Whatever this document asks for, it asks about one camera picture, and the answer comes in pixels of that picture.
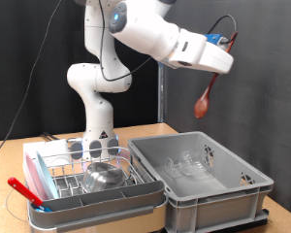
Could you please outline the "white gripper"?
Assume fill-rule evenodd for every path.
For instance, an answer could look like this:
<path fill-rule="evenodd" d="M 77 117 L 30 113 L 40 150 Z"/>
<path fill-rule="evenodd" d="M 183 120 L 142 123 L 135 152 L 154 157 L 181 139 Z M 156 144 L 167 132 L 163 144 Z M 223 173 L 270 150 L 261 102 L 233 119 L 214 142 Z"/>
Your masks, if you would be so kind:
<path fill-rule="evenodd" d="M 231 54 L 212 43 L 206 42 L 201 56 L 201 67 L 204 71 L 228 74 L 233 63 L 234 58 Z"/>

